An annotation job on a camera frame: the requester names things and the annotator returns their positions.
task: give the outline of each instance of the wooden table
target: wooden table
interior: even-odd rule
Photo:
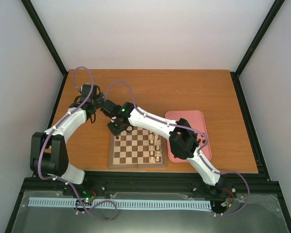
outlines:
[[[69,72],[54,118],[56,123],[69,108],[78,92]],[[137,104],[150,113],[164,117],[167,111],[199,110],[204,114],[212,164],[220,171],[257,173],[258,169],[249,143],[232,79],[228,70],[92,70],[103,92],[117,80],[129,83]],[[89,74],[78,70],[76,83],[90,83]],[[122,105],[130,101],[129,90],[116,84],[108,99]],[[173,163],[167,167],[109,169],[111,133],[110,119],[97,111],[94,124],[87,121],[67,143],[69,161],[83,170],[196,172],[189,163]]]

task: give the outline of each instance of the pink tray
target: pink tray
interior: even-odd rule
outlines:
[[[194,111],[169,111],[165,114],[165,118],[170,120],[179,120],[180,118],[186,119],[190,126],[193,129],[199,130],[202,133],[207,135],[204,115],[201,111],[194,110]],[[200,134],[197,135],[197,139],[200,139],[199,145],[202,146],[205,144],[205,138],[203,138]],[[168,147],[168,157],[169,159],[174,163],[187,163],[188,161],[182,160],[179,158],[175,158],[172,152],[170,151],[170,145],[167,143]],[[205,157],[210,160],[212,158],[211,150],[210,150],[210,144],[208,144],[205,148],[203,148],[203,153]]]

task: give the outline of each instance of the white wall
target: white wall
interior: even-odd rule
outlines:
[[[266,164],[291,215],[291,0],[285,1],[241,83]]]
[[[274,0],[33,0],[67,68],[235,71]]]
[[[61,79],[21,1],[0,1],[0,233],[31,175],[31,136],[46,128]]]

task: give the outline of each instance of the robotic arm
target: robotic arm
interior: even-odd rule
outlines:
[[[45,142],[47,135],[55,129],[50,140],[47,143],[46,149],[51,148],[51,152],[44,152],[43,159],[41,162],[41,172],[48,175],[62,177],[64,180],[76,184],[81,184],[84,179],[84,171],[80,170],[69,163],[66,142],[74,131],[88,119],[92,123],[96,119],[96,110],[101,108],[104,102],[103,93],[100,92],[100,88],[94,85],[91,96],[88,98],[86,103],[77,111],[74,111],[88,96],[90,93],[91,85],[85,84],[81,89],[81,96],[76,97],[67,114],[71,115],[66,118],[59,127],[56,127],[60,119],[55,126],[45,130],[43,133],[36,132],[32,136],[31,143],[31,157],[30,157],[30,168],[32,171],[38,171],[38,160],[42,145]]]
[[[182,118],[179,121],[169,120],[148,113],[140,107],[138,107],[138,110],[134,108],[132,103],[126,102],[121,107],[110,100],[107,100],[101,108],[101,111],[111,118],[108,127],[114,135],[118,135],[123,130],[127,130],[129,126],[139,126],[158,133],[160,136],[169,140],[173,155],[180,159],[186,159],[198,171],[204,183],[217,186],[219,185],[218,183],[223,182],[220,179],[221,176],[214,173],[214,171],[219,172],[219,170],[209,162],[203,152],[200,151],[198,154],[199,143],[196,140],[197,135],[193,131],[174,126],[190,127],[187,120]],[[166,124],[157,122],[155,119],[164,121]]]
[[[224,181],[222,177],[214,173],[214,171],[219,171],[209,162],[202,151],[198,153],[199,143],[196,140],[197,135],[193,131],[175,126],[190,127],[187,120],[182,118],[179,121],[165,119],[148,113],[139,107],[136,110],[133,104],[129,102],[126,102],[123,106],[116,105],[110,100],[104,102],[103,93],[100,92],[98,86],[94,87],[94,91],[86,104],[72,114],[73,110],[77,108],[89,93],[90,85],[85,84],[82,86],[81,96],[79,96],[81,98],[80,101],[77,102],[79,97],[75,99],[67,111],[67,114],[71,116],[62,122],[58,128],[56,128],[57,124],[55,124],[55,126],[47,129],[43,133],[35,133],[32,136],[30,161],[32,171],[37,171],[42,145],[47,135],[55,129],[56,131],[47,143],[47,149],[51,148],[51,152],[44,152],[41,171],[44,174],[62,177],[69,182],[81,184],[84,179],[84,171],[69,163],[65,143],[81,124],[85,123],[88,119],[91,119],[93,123],[95,120],[92,120],[92,115],[96,118],[96,110],[100,108],[111,119],[111,122],[107,126],[112,134],[119,135],[122,131],[127,131],[128,127],[134,126],[158,133],[169,140],[171,151],[176,157],[186,159],[190,162],[199,172],[204,183],[215,186],[217,189],[223,187]],[[156,120],[166,122],[166,124],[162,124]]]

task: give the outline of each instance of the wire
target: wire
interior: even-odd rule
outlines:
[[[95,187],[92,187],[92,188],[90,188],[90,190],[93,192],[93,194],[94,194],[94,200],[96,199],[96,197],[97,197],[97,194],[96,194],[96,189],[95,189]]]
[[[92,84],[91,84],[91,89],[90,89],[90,91],[89,91],[89,94],[87,95],[87,97],[84,99],[84,101],[76,108],[76,109],[74,109],[72,112],[71,112],[71,114],[66,114],[55,126],[54,126],[54,129],[47,135],[47,137],[46,137],[46,139],[45,139],[45,141],[44,141],[44,143],[43,143],[43,145],[42,145],[42,148],[41,148],[41,151],[40,151],[40,155],[39,155],[39,160],[38,160],[38,175],[39,175],[39,177],[40,177],[40,179],[42,179],[42,180],[48,180],[48,179],[52,179],[52,178],[56,178],[56,179],[58,179],[59,181],[62,181],[62,182],[64,182],[64,183],[68,183],[70,186],[71,186],[71,188],[73,189],[73,191],[75,192],[75,194],[76,194],[76,196],[77,196],[77,199],[79,200],[79,202],[81,203],[81,206],[84,208],[84,210],[92,217],[92,218],[94,218],[94,219],[96,219],[96,220],[98,220],[98,221],[109,221],[109,220],[112,220],[115,216],[116,216],[116,214],[117,214],[117,207],[116,207],[116,204],[113,202],[113,201],[110,201],[110,200],[104,200],[104,201],[101,201],[101,202],[99,202],[98,204],[96,204],[95,206],[93,206],[91,209],[89,209],[89,210],[87,210],[86,209],[86,207],[84,206],[84,204],[83,204],[83,202],[82,202],[82,200],[81,200],[81,198],[80,198],[80,196],[79,196],[79,194],[78,194],[78,192],[77,192],[77,190],[76,190],[76,188],[74,187],[74,185],[72,184],[72,183],[69,183],[68,181],[66,181],[66,180],[64,180],[63,178],[60,178],[60,177],[55,177],[55,176],[48,176],[48,177],[44,177],[43,175],[42,175],[42,172],[41,172],[41,162],[42,162],[42,158],[43,158],[43,154],[44,154],[44,150],[45,150],[45,147],[47,146],[47,143],[48,143],[48,141],[49,141],[49,139],[50,139],[50,137],[52,136],[52,134],[55,132],[55,130],[56,130],[56,128],[58,128],[68,117],[70,117],[72,114],[74,114],[76,111],[78,111],[85,103],[86,103],[86,101],[88,100],[88,98],[91,96],[91,93],[93,92],[93,88],[94,88],[94,76],[93,76],[93,74],[92,74],[92,72],[88,69],[88,68],[86,68],[86,67],[77,67],[74,71],[73,71],[73,73],[72,73],[72,82],[73,82],[73,84],[74,84],[74,86],[75,86],[75,88],[79,91],[79,92],[81,92],[81,89],[80,88],[78,88],[77,86],[76,86],[76,84],[75,84],[75,73],[76,73],[76,71],[77,70],[79,70],[79,69],[85,69],[89,74],[90,74],[90,76],[91,76],[91,79],[92,79]],[[111,217],[111,218],[108,218],[108,219],[100,219],[100,218],[97,218],[97,217],[95,217],[95,216],[93,216],[91,213],[90,213],[90,210],[92,210],[92,209],[94,209],[96,206],[98,206],[98,205],[101,205],[102,203],[106,203],[106,202],[108,202],[108,203],[111,203],[113,206],[114,206],[114,208],[115,208],[115,213],[114,213],[114,215]]]
[[[128,85],[128,83],[125,82],[125,81],[116,81],[116,82],[111,83],[111,84],[109,85],[109,87],[108,87],[106,93],[105,93],[105,101],[107,100],[107,95],[108,95],[108,93],[109,93],[110,88],[111,88],[113,85],[117,84],[117,83],[122,83],[122,84],[124,84],[124,85],[126,85],[126,86],[128,87],[128,89],[129,89],[129,91],[130,91],[130,95],[131,95],[131,98],[132,98],[132,102],[133,102],[134,108],[136,109],[136,111],[137,111],[138,113],[140,113],[141,115],[144,115],[144,113],[138,109],[138,107],[137,107],[137,105],[136,105],[136,101],[135,101],[135,96],[134,96],[134,94],[133,94],[133,92],[132,92],[132,89],[131,89],[131,87]],[[151,120],[154,120],[154,121],[160,122],[160,123],[162,123],[162,124],[164,124],[164,125],[167,125],[167,123],[166,123],[165,121],[161,121],[161,120],[156,119],[156,118],[154,118],[154,117],[152,117],[152,116],[149,116],[149,115],[145,115],[145,116],[146,116],[147,118],[151,119]],[[202,145],[202,146],[197,150],[197,153],[198,153],[198,154],[199,154],[199,152],[200,152],[200,151],[201,151],[201,150],[202,150],[202,149],[203,149],[203,148],[204,148],[204,147],[209,143],[209,139],[208,139],[208,137],[207,137],[204,133],[202,133],[202,132],[200,132],[200,131],[198,131],[198,130],[196,130],[196,129],[192,129],[192,128],[190,128],[190,127],[186,127],[186,126],[182,126],[182,125],[177,125],[177,124],[169,124],[169,125],[170,125],[170,126],[174,126],[174,127],[178,127],[178,128],[183,128],[183,129],[191,130],[191,131],[193,131],[193,132],[195,132],[195,133],[199,133],[200,135],[202,135],[202,136],[206,139],[206,143],[205,143],[204,145]],[[200,156],[199,158],[200,158],[201,161],[205,164],[205,166],[206,166],[210,171],[212,171],[212,172],[215,173],[215,174],[226,175],[226,174],[232,173],[232,174],[237,174],[238,176],[240,176],[240,178],[243,180],[243,182],[244,182],[245,185],[246,185],[247,192],[248,192],[248,198],[247,198],[245,204],[244,204],[241,208],[239,208],[238,210],[234,211],[233,213],[225,214],[224,216],[230,216],[230,215],[236,214],[236,213],[238,213],[240,210],[242,210],[242,209],[243,209],[243,208],[248,204],[248,202],[249,202],[249,200],[250,200],[250,189],[249,189],[249,185],[248,185],[247,181],[245,180],[245,178],[244,178],[240,173],[238,173],[238,172],[236,172],[236,171],[230,171],[230,172],[217,172],[217,171],[213,170],[212,167],[210,167],[210,166],[207,164],[207,162],[204,160],[204,158],[203,158],[202,156]]]
[[[225,189],[225,191],[226,191],[227,193],[229,193],[229,196],[232,197],[232,201],[231,201],[231,203],[230,203],[230,204],[232,204],[233,201],[234,201],[234,195],[233,195],[233,193],[232,193],[231,191],[227,190],[227,189]]]

